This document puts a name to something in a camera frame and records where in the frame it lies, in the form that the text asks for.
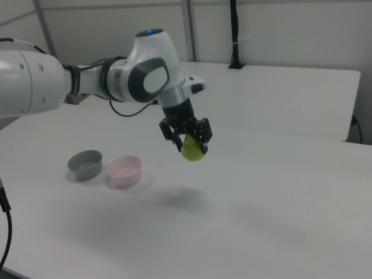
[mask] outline table surface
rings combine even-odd
[[[0,131],[6,268],[30,278],[370,278],[372,148],[212,126],[189,162],[160,119],[62,105]],[[122,155],[142,179],[77,182],[67,161]],[[6,218],[0,216],[0,247]]]
[[[348,137],[360,73],[349,70],[181,62],[184,74],[198,74],[207,89],[191,98],[195,115],[212,124],[321,140]],[[91,96],[81,106],[110,110]],[[124,114],[143,104],[116,103]],[[159,106],[142,114],[163,117]]]

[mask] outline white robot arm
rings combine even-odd
[[[199,76],[185,76],[169,35],[161,29],[138,33],[128,58],[92,66],[61,65],[53,56],[0,51],[0,117],[57,108],[66,95],[92,94],[110,101],[156,99],[166,116],[160,128],[181,151],[180,134],[195,138],[203,153],[212,137],[208,119],[197,120],[189,97],[206,87]]]

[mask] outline black cable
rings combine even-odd
[[[359,138],[360,138],[360,144],[363,144],[362,129],[360,128],[360,124],[359,124],[358,119],[355,120],[355,124],[357,124],[357,126],[358,126],[358,130],[359,130]]]
[[[14,42],[12,38],[0,38],[0,42]]]
[[[47,54],[45,51],[43,51],[41,48],[39,48],[37,45],[34,45],[34,49],[38,50],[41,53]]]
[[[34,49],[36,49],[38,52],[41,52],[43,54],[47,54],[45,51],[43,51],[41,48],[39,48],[37,45],[34,45],[30,42],[25,42],[25,41],[22,41],[22,40],[18,40],[18,39],[13,39],[13,38],[0,38],[0,42],[18,42],[18,43],[21,43],[23,45],[28,45],[30,47],[33,47]]]
[[[153,100],[152,102],[148,103],[147,105],[145,105],[142,109],[140,109],[138,112],[136,113],[133,113],[131,115],[123,115],[121,114],[120,112],[118,112],[114,106],[112,105],[112,101],[109,101],[110,103],[110,107],[112,108],[112,110],[117,114],[117,115],[120,115],[120,116],[123,116],[123,117],[132,117],[132,116],[135,116],[135,115],[138,115],[140,114],[141,112],[143,112],[148,106],[151,106],[151,105],[157,105],[158,104],[158,101],[157,100]]]
[[[6,257],[8,256],[8,252],[10,249],[10,243],[12,242],[12,217],[10,216],[10,210],[12,208],[9,204],[8,198],[6,197],[6,192],[3,187],[1,178],[0,178],[0,205],[1,205],[2,211],[6,213],[6,218],[8,219],[8,240],[6,242],[5,251],[4,251],[4,254],[0,262],[0,270],[2,270]]]
[[[4,266],[6,257],[8,256],[8,252],[9,252],[9,249],[10,249],[10,243],[12,242],[13,227],[12,227],[12,217],[10,215],[10,211],[6,212],[6,218],[8,220],[8,240],[6,241],[5,251],[4,251],[4,254],[3,254],[1,262],[0,262],[0,270],[2,270],[2,267]]]

